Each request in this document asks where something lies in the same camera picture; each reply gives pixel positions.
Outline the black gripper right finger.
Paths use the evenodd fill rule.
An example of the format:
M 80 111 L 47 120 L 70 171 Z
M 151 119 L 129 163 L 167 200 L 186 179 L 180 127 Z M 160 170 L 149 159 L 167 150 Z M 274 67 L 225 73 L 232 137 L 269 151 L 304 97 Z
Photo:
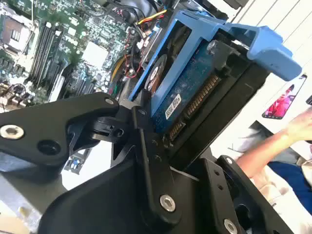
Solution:
M 290 234 L 288 225 L 229 157 L 200 159 L 202 198 L 214 234 Z

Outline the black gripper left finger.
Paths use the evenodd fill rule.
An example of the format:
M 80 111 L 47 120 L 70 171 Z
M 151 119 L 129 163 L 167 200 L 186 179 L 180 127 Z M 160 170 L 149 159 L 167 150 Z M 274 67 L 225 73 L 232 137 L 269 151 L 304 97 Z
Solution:
M 113 167 L 134 162 L 138 202 L 147 226 L 176 226 L 181 210 L 175 202 L 175 182 L 152 129 L 150 106 L 128 109 L 98 92 L 3 113 L 0 170 L 45 184 L 60 175 L 69 156 L 101 140 L 113 144 Z

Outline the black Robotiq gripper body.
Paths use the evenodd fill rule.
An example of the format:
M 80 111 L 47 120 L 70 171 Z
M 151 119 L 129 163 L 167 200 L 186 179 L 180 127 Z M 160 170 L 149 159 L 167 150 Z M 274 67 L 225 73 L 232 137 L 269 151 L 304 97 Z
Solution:
M 149 227 L 138 202 L 135 165 L 123 162 L 56 198 L 44 212 L 39 234 L 215 234 L 201 198 L 199 179 L 171 169 L 182 211 L 170 228 Z

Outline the person bare hand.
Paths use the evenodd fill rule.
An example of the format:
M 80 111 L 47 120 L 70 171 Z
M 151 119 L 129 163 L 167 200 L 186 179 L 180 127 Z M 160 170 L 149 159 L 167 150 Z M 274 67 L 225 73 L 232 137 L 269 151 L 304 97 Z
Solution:
M 292 143 L 312 140 L 312 108 L 295 117 L 287 127 L 287 134 Z

